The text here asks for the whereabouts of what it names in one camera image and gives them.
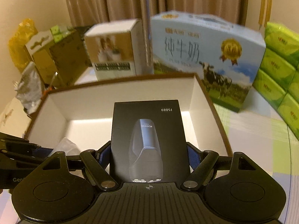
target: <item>blue milk box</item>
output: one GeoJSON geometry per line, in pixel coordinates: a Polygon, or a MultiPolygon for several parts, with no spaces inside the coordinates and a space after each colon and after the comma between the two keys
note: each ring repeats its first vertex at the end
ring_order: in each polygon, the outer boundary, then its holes
{"type": "Polygon", "coordinates": [[[151,30],[155,74],[196,72],[215,103],[240,110],[266,49],[259,32],[177,11],[153,16],[151,30]]]}

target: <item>black product box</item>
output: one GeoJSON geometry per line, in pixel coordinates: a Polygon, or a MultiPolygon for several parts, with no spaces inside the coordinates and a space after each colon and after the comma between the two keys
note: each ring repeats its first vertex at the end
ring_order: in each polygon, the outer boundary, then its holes
{"type": "Polygon", "coordinates": [[[118,182],[175,182],[189,175],[178,100],[114,104],[110,175],[118,182]]]}

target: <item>silver screw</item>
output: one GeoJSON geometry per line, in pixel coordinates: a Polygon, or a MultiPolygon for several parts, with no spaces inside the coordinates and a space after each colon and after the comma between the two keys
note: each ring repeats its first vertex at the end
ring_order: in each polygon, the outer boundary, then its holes
{"type": "Polygon", "coordinates": [[[183,183],[183,185],[186,187],[186,188],[195,188],[197,186],[197,183],[195,181],[192,181],[192,180],[189,180],[189,181],[185,181],[183,183]]]}
{"type": "Polygon", "coordinates": [[[110,180],[107,180],[107,181],[104,181],[101,183],[101,186],[105,189],[113,188],[115,185],[116,185],[115,182],[110,181],[110,180]]]}

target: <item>black robot gripper base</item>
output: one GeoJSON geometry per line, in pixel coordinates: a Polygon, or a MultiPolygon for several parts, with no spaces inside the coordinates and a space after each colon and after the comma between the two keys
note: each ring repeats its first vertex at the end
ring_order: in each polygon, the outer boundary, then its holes
{"type": "Polygon", "coordinates": [[[242,152],[219,156],[187,143],[193,172],[183,183],[117,183],[105,171],[110,142],[78,156],[48,158],[41,154],[45,148],[30,144],[9,139],[0,145],[0,188],[14,187],[11,176],[27,175],[12,193],[21,224],[279,224],[286,202],[283,188],[242,152]],[[22,144],[23,154],[10,151],[13,144],[22,144]],[[85,179],[70,173],[76,169],[85,179]],[[219,170],[229,173],[215,178],[219,170]]]}

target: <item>open cardboard box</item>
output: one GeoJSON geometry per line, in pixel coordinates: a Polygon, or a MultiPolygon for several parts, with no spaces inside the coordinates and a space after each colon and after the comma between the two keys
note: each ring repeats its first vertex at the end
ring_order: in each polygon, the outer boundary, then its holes
{"type": "Polygon", "coordinates": [[[54,148],[67,137],[81,151],[111,140],[115,102],[178,99],[186,141],[200,150],[232,155],[227,136],[196,74],[175,73],[117,78],[49,92],[25,138],[54,148]]]}

